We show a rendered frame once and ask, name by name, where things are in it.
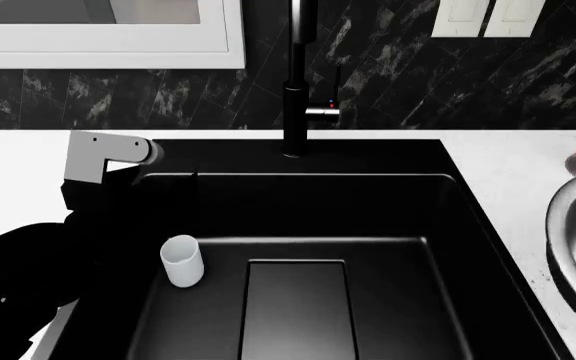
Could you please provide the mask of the white cup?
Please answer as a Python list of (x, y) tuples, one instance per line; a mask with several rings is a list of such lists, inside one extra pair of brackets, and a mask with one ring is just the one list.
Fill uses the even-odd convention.
[(193, 236), (179, 235), (168, 239), (159, 251), (161, 262), (171, 284), (179, 288), (192, 287), (204, 275), (204, 263), (199, 242)]

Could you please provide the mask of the black sink drain cover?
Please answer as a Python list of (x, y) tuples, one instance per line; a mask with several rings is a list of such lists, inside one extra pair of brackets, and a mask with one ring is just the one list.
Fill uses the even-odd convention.
[(250, 261), (239, 360), (358, 360), (345, 264)]

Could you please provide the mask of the black kitchen faucet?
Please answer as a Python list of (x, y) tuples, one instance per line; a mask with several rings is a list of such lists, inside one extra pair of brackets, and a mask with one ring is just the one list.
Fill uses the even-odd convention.
[(306, 45), (317, 39), (319, 0), (288, 0), (288, 79), (283, 86), (284, 155), (306, 152), (309, 84), (305, 80)]

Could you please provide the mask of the black kitchen sink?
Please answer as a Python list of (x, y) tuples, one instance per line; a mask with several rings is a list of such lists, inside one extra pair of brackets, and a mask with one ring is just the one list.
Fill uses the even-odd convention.
[(162, 140), (156, 177), (199, 174), (172, 235), (204, 275), (158, 260), (132, 296), (83, 296), (49, 360), (239, 360), (248, 263), (341, 260), (358, 360), (573, 360), (437, 140)]

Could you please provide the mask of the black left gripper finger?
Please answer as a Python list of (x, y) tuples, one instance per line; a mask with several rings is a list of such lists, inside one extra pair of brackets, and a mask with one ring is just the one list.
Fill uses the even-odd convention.
[(191, 210), (198, 209), (200, 203), (199, 174), (197, 171), (188, 176), (186, 182), (186, 206)]

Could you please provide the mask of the white window frame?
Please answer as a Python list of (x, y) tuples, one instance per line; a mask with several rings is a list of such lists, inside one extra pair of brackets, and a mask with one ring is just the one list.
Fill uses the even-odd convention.
[(0, 69), (242, 69), (241, 0), (0, 0)]

